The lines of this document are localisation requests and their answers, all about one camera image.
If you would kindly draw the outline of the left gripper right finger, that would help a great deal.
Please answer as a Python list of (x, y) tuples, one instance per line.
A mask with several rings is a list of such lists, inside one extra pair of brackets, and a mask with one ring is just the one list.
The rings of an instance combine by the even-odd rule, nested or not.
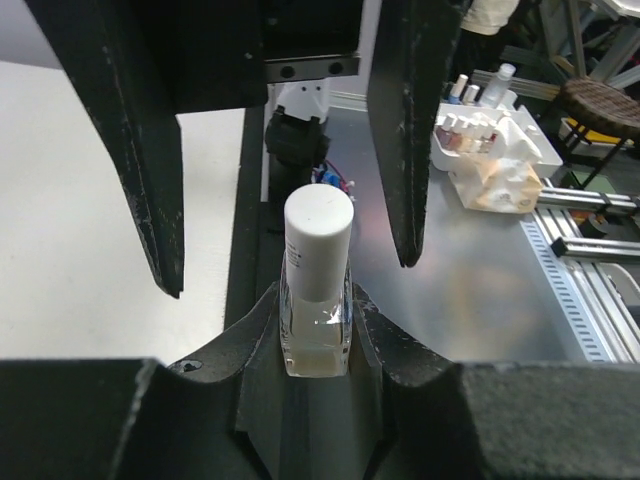
[(354, 330), (381, 380), (376, 479), (635, 479), (635, 364), (455, 362), (360, 287)]

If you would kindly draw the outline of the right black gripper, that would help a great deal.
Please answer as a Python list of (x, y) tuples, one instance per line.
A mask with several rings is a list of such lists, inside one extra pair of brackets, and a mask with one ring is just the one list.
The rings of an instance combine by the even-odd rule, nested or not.
[(359, 68), (358, 1), (142, 1), (140, 26), (127, 1), (32, 1), (29, 10), (110, 155), (156, 284), (174, 298), (185, 246), (173, 107), (260, 106), (270, 84)]

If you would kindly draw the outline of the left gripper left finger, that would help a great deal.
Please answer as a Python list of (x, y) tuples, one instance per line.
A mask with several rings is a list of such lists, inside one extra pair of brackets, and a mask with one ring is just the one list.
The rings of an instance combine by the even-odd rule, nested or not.
[(272, 479), (278, 289), (189, 358), (5, 360), (5, 479)]

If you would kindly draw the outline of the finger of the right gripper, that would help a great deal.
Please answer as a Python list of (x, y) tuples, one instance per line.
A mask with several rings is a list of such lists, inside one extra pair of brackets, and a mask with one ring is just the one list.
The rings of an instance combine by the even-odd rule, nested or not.
[(431, 136), (466, 1), (384, 1), (367, 89), (367, 112), (401, 266), (423, 251)]

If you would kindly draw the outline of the clear nail polish bottle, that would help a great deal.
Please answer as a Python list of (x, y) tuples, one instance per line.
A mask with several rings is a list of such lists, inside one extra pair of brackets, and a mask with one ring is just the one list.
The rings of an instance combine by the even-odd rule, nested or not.
[(297, 252), (287, 248), (279, 282), (280, 345), (286, 373), (299, 378), (344, 376), (352, 340), (353, 293), (346, 269), (337, 294), (322, 302), (294, 295), (285, 268)]

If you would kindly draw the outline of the clear plastic bottle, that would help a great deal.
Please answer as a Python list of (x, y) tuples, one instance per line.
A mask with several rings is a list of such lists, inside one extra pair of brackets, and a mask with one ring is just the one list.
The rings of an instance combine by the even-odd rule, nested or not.
[(478, 105), (483, 108), (497, 108), (509, 89), (515, 72), (516, 67), (514, 65), (509, 63), (501, 64), (484, 89), (478, 100)]

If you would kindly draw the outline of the white tray of bottles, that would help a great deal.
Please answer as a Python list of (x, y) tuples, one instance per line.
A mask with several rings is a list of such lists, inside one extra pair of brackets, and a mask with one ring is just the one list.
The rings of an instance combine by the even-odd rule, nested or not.
[(509, 153), (529, 162), (540, 178), (551, 177), (563, 160), (526, 108), (516, 111), (442, 103), (431, 143), (431, 162), (443, 172), (465, 155), (489, 159)]

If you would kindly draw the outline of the crumpled tissue pack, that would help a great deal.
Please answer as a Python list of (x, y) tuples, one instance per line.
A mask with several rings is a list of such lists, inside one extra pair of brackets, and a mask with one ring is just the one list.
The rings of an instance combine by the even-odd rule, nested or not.
[(525, 214), (534, 210), (542, 191), (534, 170), (541, 160), (533, 140), (506, 117), (497, 123), (489, 150), (461, 153), (448, 176), (467, 209)]

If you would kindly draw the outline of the round wicker stool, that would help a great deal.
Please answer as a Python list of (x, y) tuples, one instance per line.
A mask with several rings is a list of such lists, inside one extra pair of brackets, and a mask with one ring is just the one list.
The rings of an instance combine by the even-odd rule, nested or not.
[(634, 147), (639, 146), (639, 102), (623, 90), (589, 78), (573, 78), (560, 88), (555, 101), (576, 121), (567, 136), (571, 140), (569, 152), (573, 152), (591, 131), (618, 139), (579, 189), (584, 190), (627, 141), (631, 140)]

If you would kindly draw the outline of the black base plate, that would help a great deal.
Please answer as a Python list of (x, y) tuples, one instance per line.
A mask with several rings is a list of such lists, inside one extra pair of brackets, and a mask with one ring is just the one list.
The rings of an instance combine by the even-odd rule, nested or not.
[(283, 236), (273, 205), (261, 200), (265, 109), (245, 111), (224, 327), (244, 317), (280, 276)]

